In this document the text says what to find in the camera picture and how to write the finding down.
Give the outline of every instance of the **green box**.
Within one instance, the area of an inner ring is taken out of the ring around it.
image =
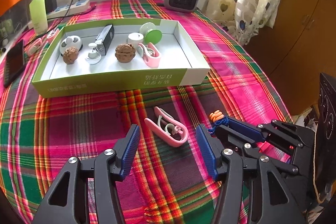
[[[141,25],[152,22],[163,33],[156,44],[162,58],[158,68],[147,67],[136,54],[130,63],[115,58],[115,47],[127,42],[128,34],[139,32]],[[84,56],[88,44],[106,25],[113,24],[115,36],[101,61],[89,65]],[[73,65],[66,65],[59,44],[70,35],[82,38],[83,49]],[[109,19],[64,26],[44,54],[33,85],[43,98],[98,93],[117,90],[157,88],[201,84],[210,68],[202,53],[178,21],[164,19]]]

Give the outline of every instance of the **black charger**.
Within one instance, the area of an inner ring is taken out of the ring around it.
[[[45,11],[47,14],[53,12],[57,8],[57,1],[56,0],[44,0]]]

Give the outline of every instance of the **pink plastic clip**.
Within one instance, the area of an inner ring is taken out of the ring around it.
[[[48,33],[48,35],[47,35],[47,40],[46,41],[50,44],[54,40],[54,38],[56,37],[56,35],[58,35],[58,33],[59,33],[59,29],[58,28],[56,28],[55,30],[50,31]]]
[[[185,125],[174,120],[173,117],[165,112],[162,108],[156,106],[154,108],[154,112],[158,118],[157,124],[155,124],[151,119],[145,118],[145,124],[148,126],[148,128],[170,146],[179,147],[183,145],[189,137],[189,132]],[[161,128],[161,123],[165,125],[165,130]],[[170,136],[171,134],[179,134],[181,136],[181,140],[178,141],[174,139],[172,136]]]
[[[159,66],[161,53],[153,43],[148,43],[147,46],[139,43],[137,51],[148,67],[157,68]]]
[[[42,47],[42,39],[38,38],[33,43],[31,43],[30,45],[27,46],[26,53],[29,57],[31,57],[41,47]]]

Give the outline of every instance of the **lotion bottle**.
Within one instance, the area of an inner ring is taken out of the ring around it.
[[[37,35],[45,33],[48,30],[48,21],[44,0],[32,0],[29,10],[35,33]]]

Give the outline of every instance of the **cabinet door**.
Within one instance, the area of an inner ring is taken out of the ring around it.
[[[336,77],[336,0],[319,0],[293,49],[270,75],[291,114],[317,103],[319,76]]]
[[[281,0],[273,29],[265,26],[244,48],[270,75],[307,25],[318,0]]]

